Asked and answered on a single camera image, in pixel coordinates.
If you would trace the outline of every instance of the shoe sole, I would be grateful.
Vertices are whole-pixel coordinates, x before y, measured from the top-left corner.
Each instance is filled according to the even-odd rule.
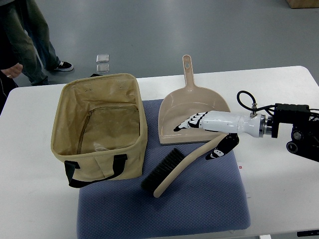
[[[54,69],[54,71],[62,71],[62,72],[66,72],[66,71],[72,71],[74,69],[74,67],[70,67],[70,68],[66,68],[66,69]]]

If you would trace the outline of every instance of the blue mat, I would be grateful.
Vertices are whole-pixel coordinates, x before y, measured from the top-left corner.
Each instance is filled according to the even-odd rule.
[[[188,166],[158,199],[142,180],[176,147],[188,155],[203,143],[161,145],[158,113],[162,100],[144,101],[148,146],[139,178],[102,181],[80,189],[79,239],[145,239],[250,226],[245,190],[233,152]]]

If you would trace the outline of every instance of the brush bristles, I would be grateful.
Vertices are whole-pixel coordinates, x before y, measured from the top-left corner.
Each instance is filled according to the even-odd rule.
[[[174,148],[142,181],[141,187],[153,193],[184,158],[185,156],[177,148]]]

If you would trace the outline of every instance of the wooden brush handle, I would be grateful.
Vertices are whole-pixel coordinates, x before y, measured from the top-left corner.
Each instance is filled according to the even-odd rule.
[[[208,151],[215,148],[218,143],[226,136],[227,134],[222,133],[220,136],[212,139],[210,142],[204,144],[203,146],[199,147],[198,149],[194,150],[188,156],[183,159],[178,166],[162,181],[162,183],[155,189],[153,195],[156,198],[159,198],[162,193],[168,188],[168,186],[175,180],[175,178],[188,166],[190,165],[195,159],[202,156],[203,154],[207,153]]]

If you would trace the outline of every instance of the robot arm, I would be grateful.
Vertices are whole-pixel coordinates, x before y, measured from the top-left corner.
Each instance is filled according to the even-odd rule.
[[[239,95],[241,93],[252,97],[252,108],[248,108],[240,102]],[[290,153],[319,162],[319,114],[311,112],[308,105],[275,104],[258,109],[253,96],[245,91],[237,94],[237,100],[241,106],[252,111],[250,116],[218,111],[197,113],[178,125],[174,131],[184,128],[202,128],[208,131],[229,133],[206,156],[206,159],[212,159],[230,152],[239,143],[238,134],[248,133],[253,137],[263,137],[264,134],[269,134],[273,138],[277,138],[279,124],[290,123],[293,125],[292,141],[287,143],[287,150]],[[257,114],[256,112],[260,110],[265,110],[271,116],[267,119],[265,115]]]
[[[182,128],[202,128],[207,131],[223,133],[248,133],[253,137],[263,137],[265,116],[258,114],[253,118],[231,112],[209,111],[192,115],[174,131]]]

